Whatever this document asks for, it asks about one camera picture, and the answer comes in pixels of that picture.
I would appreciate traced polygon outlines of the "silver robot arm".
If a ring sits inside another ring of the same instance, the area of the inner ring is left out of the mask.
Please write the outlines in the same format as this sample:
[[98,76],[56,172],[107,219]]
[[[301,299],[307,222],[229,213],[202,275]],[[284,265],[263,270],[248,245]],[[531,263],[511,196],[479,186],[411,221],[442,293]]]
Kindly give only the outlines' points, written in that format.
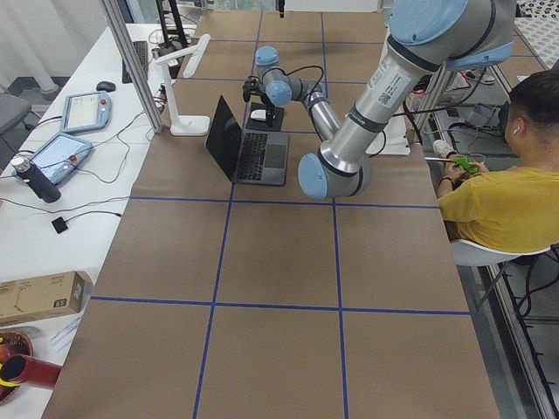
[[287,76],[275,48],[258,48],[259,93],[275,106],[299,101],[323,139],[300,159],[301,190],[315,199],[362,193],[372,176],[366,150],[418,81],[440,67],[484,68],[508,59],[515,10],[514,1],[395,1],[386,53],[343,120],[317,82]]

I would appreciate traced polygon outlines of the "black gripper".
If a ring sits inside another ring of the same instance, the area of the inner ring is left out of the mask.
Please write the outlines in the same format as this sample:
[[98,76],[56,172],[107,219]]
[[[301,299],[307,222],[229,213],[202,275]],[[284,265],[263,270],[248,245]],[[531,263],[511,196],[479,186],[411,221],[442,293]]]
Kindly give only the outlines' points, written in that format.
[[[285,0],[278,0],[279,17],[285,16]],[[275,106],[268,97],[266,89],[259,83],[256,76],[248,76],[242,87],[242,96],[245,103],[251,101],[252,96],[260,97],[263,104],[266,105],[266,125],[273,127],[275,118]]]

